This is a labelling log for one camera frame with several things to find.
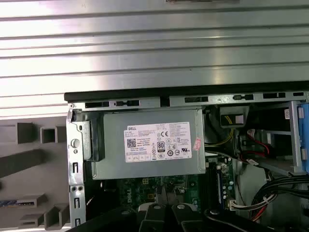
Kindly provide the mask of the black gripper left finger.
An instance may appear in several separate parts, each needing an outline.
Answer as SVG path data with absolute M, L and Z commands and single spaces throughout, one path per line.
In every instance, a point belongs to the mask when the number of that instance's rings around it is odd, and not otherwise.
M 167 206 L 142 204 L 138 210 L 118 207 L 71 228 L 72 232 L 164 232 Z

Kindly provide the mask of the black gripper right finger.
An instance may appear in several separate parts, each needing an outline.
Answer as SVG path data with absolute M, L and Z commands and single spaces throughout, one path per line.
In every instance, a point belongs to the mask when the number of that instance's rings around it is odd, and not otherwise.
M 194 205 L 179 200 L 169 191 L 169 206 L 182 232 L 255 232 L 256 223 L 222 209 L 198 212 Z

